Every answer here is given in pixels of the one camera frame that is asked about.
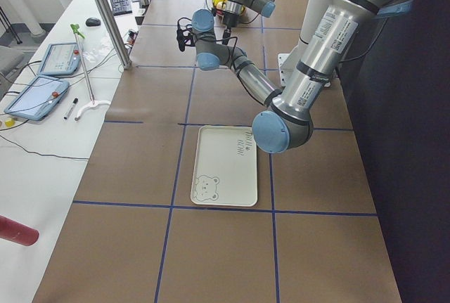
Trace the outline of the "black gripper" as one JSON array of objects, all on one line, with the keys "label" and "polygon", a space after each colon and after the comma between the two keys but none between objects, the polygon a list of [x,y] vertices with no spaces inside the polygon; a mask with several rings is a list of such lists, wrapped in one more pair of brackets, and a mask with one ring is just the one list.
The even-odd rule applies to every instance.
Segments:
[{"label": "black gripper", "polygon": [[223,12],[222,23],[226,27],[236,27],[240,21],[240,14],[229,11]]},{"label": "black gripper", "polygon": [[223,33],[223,45],[227,45],[229,43],[230,38],[231,38],[231,28],[227,27]]}]

